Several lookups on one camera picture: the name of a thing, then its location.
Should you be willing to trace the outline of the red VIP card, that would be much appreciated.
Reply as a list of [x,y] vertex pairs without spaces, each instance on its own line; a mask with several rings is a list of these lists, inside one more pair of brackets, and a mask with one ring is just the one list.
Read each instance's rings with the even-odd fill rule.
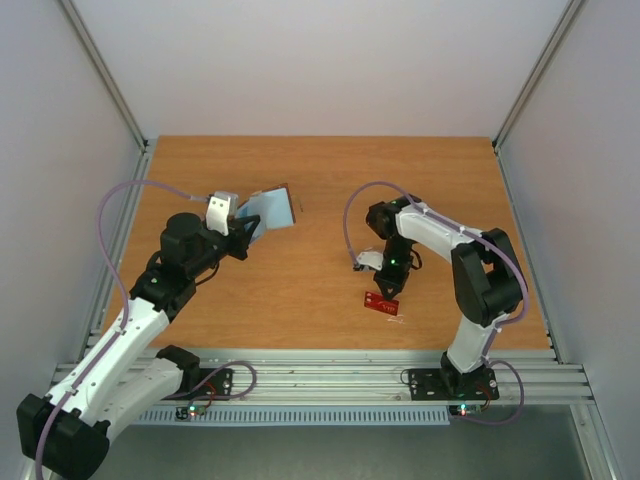
[[367,309],[384,313],[390,316],[397,316],[399,312],[398,301],[387,300],[381,294],[371,291],[365,292],[363,305]]

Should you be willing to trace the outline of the brown leather card holder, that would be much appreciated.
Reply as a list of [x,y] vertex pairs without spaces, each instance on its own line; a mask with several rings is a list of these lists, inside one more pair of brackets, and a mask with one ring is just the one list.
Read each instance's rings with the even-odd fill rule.
[[268,231],[293,226],[296,219],[288,184],[276,185],[251,194],[238,207],[236,217],[245,219],[252,216],[259,216],[260,221],[253,230],[250,243],[256,242]]

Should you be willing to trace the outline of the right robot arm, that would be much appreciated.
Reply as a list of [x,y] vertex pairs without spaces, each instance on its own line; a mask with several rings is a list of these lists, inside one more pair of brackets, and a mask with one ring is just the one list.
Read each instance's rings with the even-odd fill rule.
[[381,297],[392,302],[412,270],[422,267],[414,246],[420,244],[447,260],[452,267],[454,296],[462,318],[455,338],[442,354],[440,367],[418,385],[417,394],[433,391],[443,399],[471,399],[487,392],[493,371],[487,354],[497,330],[524,304],[526,281],[509,236],[501,229],[489,231],[455,226],[427,210],[398,198],[369,207],[366,224],[385,241],[382,252],[363,252],[357,262],[374,271]]

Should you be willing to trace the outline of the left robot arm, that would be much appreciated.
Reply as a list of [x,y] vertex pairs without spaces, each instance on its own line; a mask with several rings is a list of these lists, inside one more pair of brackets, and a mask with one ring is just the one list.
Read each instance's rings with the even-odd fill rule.
[[18,406],[22,452],[33,460],[38,478],[46,470],[66,479],[90,478],[122,430],[160,400],[186,398],[194,416],[201,411],[196,401],[230,398],[222,386],[229,365],[203,374],[199,357],[174,345],[161,349],[134,379],[121,378],[192,299],[201,274],[217,271],[227,256],[246,259],[260,223],[257,215],[231,217],[221,230],[210,230],[188,212],[167,220],[159,250],[90,353],[47,394],[29,394]]

